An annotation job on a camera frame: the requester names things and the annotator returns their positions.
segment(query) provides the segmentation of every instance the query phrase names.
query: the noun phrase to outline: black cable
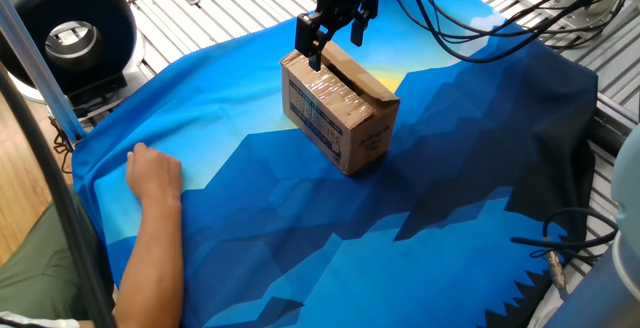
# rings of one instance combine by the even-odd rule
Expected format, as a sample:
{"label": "black cable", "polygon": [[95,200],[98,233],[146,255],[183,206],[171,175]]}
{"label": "black cable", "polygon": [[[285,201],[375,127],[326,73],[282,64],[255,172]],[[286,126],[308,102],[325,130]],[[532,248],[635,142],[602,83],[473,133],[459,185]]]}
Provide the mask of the black cable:
{"label": "black cable", "polygon": [[[518,20],[524,18],[525,16],[527,16],[530,13],[533,13],[536,9],[540,9],[542,8],[544,3],[547,3],[551,0],[542,0],[541,2],[538,2],[536,4],[534,4],[533,6],[531,6],[530,8],[524,9],[520,12],[518,12],[517,14],[515,14],[512,18],[510,18],[509,20],[505,21],[502,25],[495,27],[493,30],[491,31],[483,31],[480,30],[478,28],[474,28],[471,26],[468,26],[462,22],[459,22],[457,20],[455,20],[455,18],[449,16],[445,11],[443,11],[439,6],[434,4],[434,8],[442,13],[445,18],[451,18],[452,22],[454,24],[459,25],[462,28],[465,28],[467,30],[470,30],[472,32],[475,33],[479,33],[477,35],[465,35],[465,36],[458,36],[458,35],[451,35],[451,34],[446,34],[446,33],[442,33],[442,32],[434,32],[432,31],[428,26],[426,26],[424,23],[418,21],[409,11],[408,9],[404,6],[404,4],[402,3],[402,0],[396,0],[398,2],[398,4],[400,5],[400,8],[402,9],[402,11],[405,13],[405,15],[407,15],[407,17],[409,17],[409,19],[411,19],[414,23],[416,23],[417,25],[419,25],[420,27],[432,32],[432,33],[436,33],[436,34],[441,34],[441,36],[443,37],[447,37],[447,38],[454,38],[454,39],[468,39],[468,38],[474,38],[474,39],[478,39],[478,38],[482,38],[482,37],[486,37],[486,36],[491,36],[491,35],[495,35],[496,33],[498,33],[500,30],[504,29],[505,27],[517,22]],[[517,36],[521,36],[521,35],[525,35],[528,33],[531,33],[533,31],[536,31],[538,29],[541,29],[545,27],[545,23],[539,23],[538,25],[534,26],[534,27],[530,27],[528,29],[525,29],[523,31],[520,32],[509,32],[509,33],[498,33],[498,35],[495,36],[504,36],[504,37],[517,37]],[[563,32],[557,32],[557,33],[569,33],[570,31],[563,31]]]}
{"label": "black cable", "polygon": [[509,241],[516,244],[524,244],[524,245],[553,249],[553,250],[581,250],[581,249],[592,248],[599,245],[607,244],[611,242],[615,238],[616,234],[618,233],[618,225],[615,222],[613,222],[611,219],[605,217],[604,215],[596,211],[585,209],[585,208],[564,208],[564,209],[555,211],[549,217],[547,217],[547,219],[545,219],[545,221],[542,224],[542,237],[543,238],[549,237],[548,235],[549,224],[551,224],[551,222],[555,217],[562,214],[569,214],[569,213],[583,214],[583,215],[594,217],[602,221],[609,227],[611,227],[613,231],[611,233],[605,234],[602,237],[591,239],[584,242],[558,243],[558,242],[551,242],[547,240],[535,240],[535,239],[520,238],[520,237],[509,238]]}
{"label": "black cable", "polygon": [[[469,38],[469,37],[482,38],[482,37],[486,37],[487,35],[492,35],[492,36],[495,36],[495,37],[516,37],[516,36],[523,35],[523,34],[526,34],[526,33],[532,33],[533,31],[538,30],[538,29],[546,26],[547,23],[542,22],[542,23],[539,23],[537,26],[534,26],[534,27],[531,27],[531,28],[528,28],[528,29],[524,29],[523,30],[524,33],[523,32],[500,33],[499,32],[500,30],[504,29],[505,27],[507,27],[507,26],[519,21],[520,19],[524,18],[525,16],[535,12],[536,9],[539,9],[543,4],[545,4],[545,3],[547,3],[547,2],[549,2],[551,0],[542,0],[542,1],[534,4],[533,6],[531,6],[529,8],[523,9],[522,11],[516,13],[511,19],[507,20],[507,22],[503,23],[501,26],[498,26],[498,27],[494,28],[491,31],[484,31],[482,29],[478,29],[478,28],[472,27],[470,25],[464,24],[464,23],[458,21],[457,19],[455,19],[454,17],[452,17],[451,15],[449,15],[442,8],[440,8],[435,3],[434,0],[427,0],[427,1],[429,2],[429,4],[433,5],[434,9],[438,13],[442,14],[443,17],[447,18],[453,24],[455,24],[455,25],[457,25],[457,26],[459,26],[461,28],[464,28],[464,29],[466,29],[468,31],[471,31],[471,32],[474,32],[474,33],[478,33],[477,35],[458,36],[458,37],[460,37],[460,38]],[[592,5],[592,4],[594,4],[595,1],[596,0],[591,0],[591,2],[589,2],[589,4],[586,4],[585,6]],[[571,5],[569,5],[565,9],[563,9],[563,12],[559,13],[558,15],[566,16],[566,15],[570,14],[571,12],[573,12],[575,10],[575,9],[573,9],[573,10],[569,11],[570,7],[571,7]],[[563,31],[562,33],[570,33],[570,32],[571,32],[570,30],[566,30],[566,31]]]}
{"label": "black cable", "polygon": [[100,279],[95,260],[89,253],[86,234],[84,234],[80,218],[75,212],[67,185],[38,124],[2,64],[0,64],[0,93],[4,96],[18,121],[18,125],[24,132],[51,191],[71,258],[76,267],[76,274],[80,278],[82,296],[87,305],[89,316],[96,328],[116,328],[111,316],[111,304],[109,303],[111,297],[108,296]]}
{"label": "black cable", "polygon": [[[454,37],[453,35],[450,34],[444,34],[442,33],[442,28],[440,27],[440,18],[439,18],[439,12],[442,11],[442,9],[435,3],[436,0],[427,0],[429,1],[429,3],[433,6],[434,12],[435,12],[435,17],[436,17],[436,25],[438,27],[438,34],[440,34],[440,36],[442,36],[442,39],[450,44],[462,44],[462,43],[467,43],[467,42],[471,42],[475,39],[478,39],[479,36],[484,36],[484,35],[465,35],[465,36],[455,36],[455,39],[459,39],[458,41],[453,41],[451,40],[451,37]],[[563,29],[563,30],[549,30],[546,29],[543,34],[566,34],[566,33],[577,33],[577,32],[590,32],[590,31],[595,31],[597,30],[596,33],[594,33],[594,35],[598,35],[600,33],[602,33],[602,31],[613,21],[613,19],[618,15],[618,13],[620,13],[620,10],[622,9],[622,7],[624,6],[624,1],[625,0],[617,0],[616,2],[616,8],[613,10],[613,13],[611,14],[611,17],[609,18],[609,20],[599,24],[599,25],[595,25],[595,26],[590,26],[590,27],[583,27],[583,28],[573,28],[573,29]],[[539,25],[544,24],[544,22],[538,23],[537,25],[533,26],[533,27],[529,27],[529,28],[525,28],[523,27],[522,32],[514,32],[514,33],[503,33],[501,35],[496,35],[496,36],[519,36],[519,35],[524,35],[524,34],[529,34],[530,32],[533,32],[539,28]],[[553,46],[551,47],[552,49],[561,49],[564,46]]]}
{"label": "black cable", "polygon": [[[589,4],[589,2],[592,2],[593,0],[576,0],[575,2],[573,2],[572,4],[569,5],[569,11],[574,11],[576,9],[582,8],[586,5]],[[435,31],[435,27],[433,26],[433,23],[431,23],[431,20],[429,19],[429,16],[424,8],[424,5],[422,4],[422,0],[416,0],[416,2],[418,3],[418,8],[420,9],[420,12],[425,20],[425,22],[427,23],[427,26],[429,27],[429,29],[431,31]],[[557,15],[553,18],[551,18],[548,21],[548,25],[552,26],[553,24],[557,23],[560,19],[562,19],[561,15]],[[470,62],[470,63],[491,63],[491,62],[495,62],[497,60],[500,60],[504,57],[507,57],[515,52],[517,52],[518,50],[524,48],[525,46],[527,46],[529,43],[533,42],[536,38],[538,38],[540,35],[542,34],[542,32],[538,31],[535,32],[531,35],[529,35],[526,39],[524,39],[523,41],[521,41],[519,44],[515,45],[514,47],[506,50],[503,53],[497,54],[493,57],[489,57],[489,58],[473,58],[473,57],[467,57],[464,56],[462,54],[459,54],[458,52],[454,51],[453,49],[451,49],[443,40],[442,38],[437,35],[437,34],[433,34],[434,39],[436,40],[436,42],[438,43],[438,45],[440,45],[440,47],[442,47],[447,53],[449,53],[450,55],[452,55],[455,58],[458,58],[462,61],[466,61],[466,62]]]}
{"label": "black cable", "polygon": [[50,123],[53,126],[53,128],[55,128],[56,131],[58,131],[58,134],[53,139],[53,151],[56,152],[57,154],[64,154],[64,157],[62,158],[62,164],[60,165],[60,170],[62,171],[62,173],[71,174],[71,171],[67,170],[66,166],[67,166],[67,158],[71,154],[72,149],[67,145],[64,138],[62,137],[64,132],[62,132],[58,128],[58,126],[55,124],[55,120],[50,119]]}
{"label": "black cable", "polygon": [[[608,26],[608,25],[613,21],[613,19],[614,19],[614,18],[615,18],[615,16],[617,15],[617,13],[619,13],[619,10],[617,10],[616,12],[614,12],[614,13],[612,14],[612,16],[610,17],[610,19],[609,19],[608,21],[603,22],[602,24],[599,24],[599,25],[591,26],[591,27],[583,27],[583,28],[575,28],[575,29],[565,29],[565,30],[550,30],[549,28],[550,28],[553,24],[555,24],[555,23],[553,23],[553,22],[551,22],[551,21],[546,21],[546,22],[541,22],[541,23],[539,23],[539,24],[537,24],[537,25],[535,25],[535,26],[533,26],[533,27],[529,27],[529,28],[522,29],[522,30],[521,30],[521,31],[519,31],[519,32],[501,33],[501,32],[499,32],[500,30],[502,30],[502,29],[504,29],[505,27],[509,26],[510,24],[513,24],[514,22],[517,22],[518,20],[520,20],[520,19],[524,18],[526,15],[528,15],[528,14],[530,14],[530,13],[534,12],[536,9],[544,8],[544,7],[543,7],[543,5],[544,5],[545,3],[547,3],[547,2],[549,2],[549,1],[551,1],[551,0],[542,0],[541,2],[539,2],[539,3],[535,4],[535,5],[533,5],[532,7],[528,8],[528,9],[525,9],[525,10],[522,10],[521,12],[517,13],[516,15],[514,15],[511,19],[507,20],[507,21],[506,21],[506,22],[504,22],[502,25],[500,25],[500,26],[498,26],[498,27],[495,27],[495,28],[494,28],[493,30],[491,30],[491,31],[482,31],[482,30],[480,30],[480,29],[477,29],[477,28],[473,28],[473,27],[467,26],[467,25],[465,25],[465,24],[463,24],[463,23],[461,23],[461,22],[459,22],[459,21],[455,20],[453,17],[448,16],[448,14],[447,14],[446,12],[444,12],[444,11],[443,11],[439,6],[437,6],[437,4],[435,4],[435,0],[428,0],[428,1],[430,1],[430,3],[433,3],[432,5],[433,5],[434,9],[436,10],[436,23],[437,23],[437,25],[438,25],[438,29],[436,30],[436,29],[432,29],[432,28],[433,28],[433,26],[432,26],[431,28],[428,26],[428,23],[429,23],[429,22],[427,22],[427,25],[425,25],[424,23],[422,23],[422,22],[418,21],[418,20],[417,20],[417,19],[416,19],[416,18],[415,18],[415,17],[414,17],[414,16],[413,16],[413,15],[412,15],[408,10],[407,10],[407,8],[406,8],[406,7],[404,6],[404,4],[402,3],[402,0],[396,0],[396,1],[397,1],[397,2],[398,2],[398,4],[400,5],[400,8],[403,10],[403,12],[405,13],[405,15],[406,15],[406,16],[407,16],[411,21],[413,21],[414,23],[416,23],[417,25],[419,25],[419,26],[420,26],[420,27],[422,27],[423,29],[425,29],[425,30],[427,30],[427,31],[431,32],[431,33],[434,35],[434,37],[435,37],[436,35],[438,35],[438,36],[442,37],[442,39],[443,39],[443,40],[445,40],[445,41],[447,41],[447,42],[449,42],[449,43],[452,43],[452,44],[465,43],[465,42],[469,42],[469,41],[471,41],[471,40],[479,39],[479,38],[486,37],[486,36],[517,37],[517,36],[526,35],[526,34],[529,34],[529,33],[532,33],[532,32],[537,32],[537,33],[538,33],[538,36],[539,36],[540,34],[560,34],[560,33],[573,33],[573,32],[590,32],[590,31],[596,31],[596,33],[594,33],[594,34],[599,34],[599,33],[601,33],[601,32],[602,32],[602,30],[603,30],[606,26]],[[591,0],[591,2],[589,2],[588,4],[585,4],[584,6],[588,6],[588,5],[594,4],[594,3],[598,2],[598,1],[600,1],[600,0]],[[618,1],[618,3],[619,3],[619,5],[620,5],[620,4],[624,4],[624,0],[619,0],[619,1]],[[564,16],[568,15],[569,13],[571,13],[571,12],[575,11],[576,9],[581,8],[581,7],[573,8],[572,10],[567,10],[566,8],[565,8],[565,11],[564,11],[564,12],[561,12],[561,13],[559,14],[559,16],[560,16],[560,17],[564,17]],[[463,27],[463,28],[465,28],[465,29],[467,29],[467,28],[468,28],[468,30],[478,32],[478,34],[476,34],[476,35],[465,35],[465,36],[460,36],[460,35],[452,35],[452,34],[443,33],[443,32],[441,31],[441,28],[440,28],[440,21],[439,21],[438,12],[443,13],[443,14],[445,15],[445,18],[451,18],[451,20],[452,20],[452,22],[453,22],[454,24],[458,24],[459,26],[461,26],[461,27]],[[460,41],[458,41],[458,42],[453,42],[453,41],[451,41],[450,39],[459,39]]]}

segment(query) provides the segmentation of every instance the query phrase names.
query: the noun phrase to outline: box flap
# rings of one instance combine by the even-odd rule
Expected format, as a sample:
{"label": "box flap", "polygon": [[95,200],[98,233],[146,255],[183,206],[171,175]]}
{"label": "box flap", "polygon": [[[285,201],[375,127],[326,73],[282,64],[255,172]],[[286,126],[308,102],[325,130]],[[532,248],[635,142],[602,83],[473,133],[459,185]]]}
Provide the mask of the box flap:
{"label": "box flap", "polygon": [[384,102],[399,100],[395,94],[349,57],[337,44],[328,42],[322,51],[322,55],[370,96]]}

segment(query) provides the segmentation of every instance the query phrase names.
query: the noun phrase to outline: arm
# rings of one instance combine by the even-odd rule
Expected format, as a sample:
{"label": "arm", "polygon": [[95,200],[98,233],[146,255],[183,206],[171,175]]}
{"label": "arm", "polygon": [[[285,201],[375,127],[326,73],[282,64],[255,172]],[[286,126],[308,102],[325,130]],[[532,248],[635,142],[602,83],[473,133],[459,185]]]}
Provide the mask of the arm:
{"label": "arm", "polygon": [[142,203],[142,222],[116,322],[119,328],[177,328],[184,294],[180,162],[138,143],[127,155],[127,183]]}

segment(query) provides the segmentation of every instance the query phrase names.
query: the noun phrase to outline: blue cloth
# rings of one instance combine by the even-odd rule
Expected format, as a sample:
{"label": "blue cloth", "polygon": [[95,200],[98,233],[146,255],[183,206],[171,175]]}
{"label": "blue cloth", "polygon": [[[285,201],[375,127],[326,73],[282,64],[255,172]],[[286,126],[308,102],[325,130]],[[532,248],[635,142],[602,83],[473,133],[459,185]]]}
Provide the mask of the blue cloth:
{"label": "blue cloth", "polygon": [[[479,0],[438,2],[479,27],[503,21]],[[294,29],[182,58],[78,145],[75,187],[116,282],[140,223],[126,152],[142,141],[183,162],[184,327],[526,325],[546,263],[508,239],[539,239],[554,210],[588,204],[595,74],[538,41],[458,62],[380,0],[362,48],[346,30],[335,41],[402,102],[388,153],[346,177],[282,113]],[[519,39],[459,49],[487,57]],[[584,239],[585,220],[550,235]]]}

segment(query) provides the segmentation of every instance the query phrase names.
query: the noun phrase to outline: human hand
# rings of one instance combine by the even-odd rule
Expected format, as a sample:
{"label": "human hand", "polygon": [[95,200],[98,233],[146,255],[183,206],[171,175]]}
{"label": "human hand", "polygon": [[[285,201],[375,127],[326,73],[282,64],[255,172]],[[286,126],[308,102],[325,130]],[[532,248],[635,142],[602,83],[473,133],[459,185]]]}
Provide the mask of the human hand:
{"label": "human hand", "polygon": [[156,149],[138,143],[127,153],[127,184],[140,202],[180,204],[182,164]]}

